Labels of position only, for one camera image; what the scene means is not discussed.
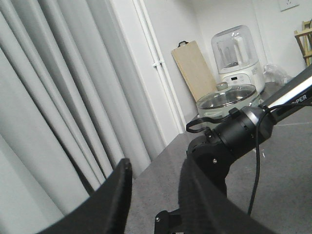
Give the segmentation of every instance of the clear plastic lid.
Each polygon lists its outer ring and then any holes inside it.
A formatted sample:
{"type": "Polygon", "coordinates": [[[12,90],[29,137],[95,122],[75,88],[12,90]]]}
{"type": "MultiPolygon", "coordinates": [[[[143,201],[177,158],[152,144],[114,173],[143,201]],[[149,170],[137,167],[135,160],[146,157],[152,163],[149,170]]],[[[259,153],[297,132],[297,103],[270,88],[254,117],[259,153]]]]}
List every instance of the clear plastic lid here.
{"type": "Polygon", "coordinates": [[[219,74],[242,70],[258,62],[252,35],[245,25],[216,34],[211,44],[219,74]]]}

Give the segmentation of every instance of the pot lid knob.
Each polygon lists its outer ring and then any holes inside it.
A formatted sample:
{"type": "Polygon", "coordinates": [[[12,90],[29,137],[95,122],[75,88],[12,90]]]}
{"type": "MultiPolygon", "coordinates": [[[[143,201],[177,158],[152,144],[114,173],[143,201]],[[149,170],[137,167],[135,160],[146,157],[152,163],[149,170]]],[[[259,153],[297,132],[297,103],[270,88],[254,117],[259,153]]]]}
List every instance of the pot lid knob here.
{"type": "Polygon", "coordinates": [[[216,85],[216,89],[218,91],[221,91],[221,90],[224,90],[224,89],[227,89],[227,88],[228,88],[227,82],[221,82],[221,83],[216,85]]]}

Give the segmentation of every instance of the control panel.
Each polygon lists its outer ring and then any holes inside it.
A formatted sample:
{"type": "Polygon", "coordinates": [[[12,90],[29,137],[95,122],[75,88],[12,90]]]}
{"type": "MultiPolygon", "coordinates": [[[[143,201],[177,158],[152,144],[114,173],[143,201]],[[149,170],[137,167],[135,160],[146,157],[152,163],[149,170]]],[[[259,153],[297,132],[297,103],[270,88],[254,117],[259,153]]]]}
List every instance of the control panel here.
{"type": "Polygon", "coordinates": [[[228,85],[252,84],[249,76],[244,73],[225,77],[222,82],[227,82],[228,85]]]}

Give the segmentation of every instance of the white curtain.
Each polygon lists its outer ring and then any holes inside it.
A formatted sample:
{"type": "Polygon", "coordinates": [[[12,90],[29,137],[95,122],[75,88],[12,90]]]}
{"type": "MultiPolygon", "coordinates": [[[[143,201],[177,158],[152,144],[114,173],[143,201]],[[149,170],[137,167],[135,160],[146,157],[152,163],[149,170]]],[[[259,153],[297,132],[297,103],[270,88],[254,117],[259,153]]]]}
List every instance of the white curtain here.
{"type": "Polygon", "coordinates": [[[164,143],[108,0],[0,9],[0,233],[34,233],[164,143]]]}

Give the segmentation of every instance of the gray countertop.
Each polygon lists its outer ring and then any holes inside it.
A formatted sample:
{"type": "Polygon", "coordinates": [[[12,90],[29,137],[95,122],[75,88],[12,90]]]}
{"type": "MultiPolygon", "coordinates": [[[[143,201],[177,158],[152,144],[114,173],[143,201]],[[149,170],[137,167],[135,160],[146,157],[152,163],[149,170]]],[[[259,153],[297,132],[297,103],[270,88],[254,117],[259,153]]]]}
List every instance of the gray countertop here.
{"type": "MultiPolygon", "coordinates": [[[[127,234],[153,234],[154,217],[178,208],[180,169],[194,134],[179,134],[134,181],[127,234]]],[[[274,127],[261,145],[261,175],[252,217],[280,234],[312,233],[312,108],[274,127]]],[[[236,161],[226,182],[228,199],[247,211],[254,183],[255,152],[236,161]]]]}

